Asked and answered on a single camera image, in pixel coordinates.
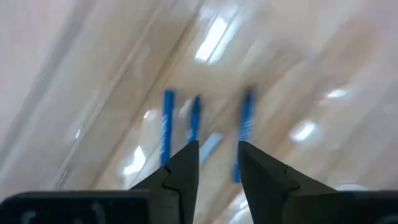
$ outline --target blue stick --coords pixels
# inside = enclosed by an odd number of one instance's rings
[[[200,124],[200,110],[201,110],[200,96],[196,96],[191,110],[191,121],[188,133],[188,142],[196,140],[198,137],[199,124]]]
[[[251,138],[252,127],[253,127],[253,111],[254,111],[254,89],[249,88],[246,92],[246,96],[244,98],[242,105],[239,141],[248,141]],[[239,164],[237,156],[234,163],[233,180],[235,183],[241,182],[241,174],[239,173]]]
[[[170,150],[172,145],[172,123],[174,109],[174,91],[164,91],[164,107],[163,107],[163,133],[162,133],[162,149],[160,150],[160,165],[164,166],[170,159]]]

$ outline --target blue pole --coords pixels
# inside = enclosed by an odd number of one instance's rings
[[[244,97],[242,105],[241,123],[239,128],[239,141],[248,141],[251,138],[252,127],[253,127],[253,112],[254,112],[254,88],[249,88],[246,92],[246,96]],[[241,182],[241,174],[239,173],[239,164],[237,156],[233,168],[233,181],[235,183]]]
[[[162,148],[160,149],[160,165],[164,166],[170,159],[172,142],[172,123],[174,109],[174,91],[164,91],[164,107],[162,119]]]
[[[188,142],[196,140],[199,132],[200,125],[200,96],[195,97],[195,101],[191,110],[190,129],[188,133]]]

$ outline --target black plastic part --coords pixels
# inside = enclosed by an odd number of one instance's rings
[[[199,142],[191,141],[164,167],[132,188],[162,186],[179,193],[181,223],[193,223],[199,182]]]
[[[131,190],[17,194],[0,204],[0,223],[192,223],[198,163],[192,141]]]
[[[398,223],[398,192],[337,192],[247,142],[239,168],[254,223]]]

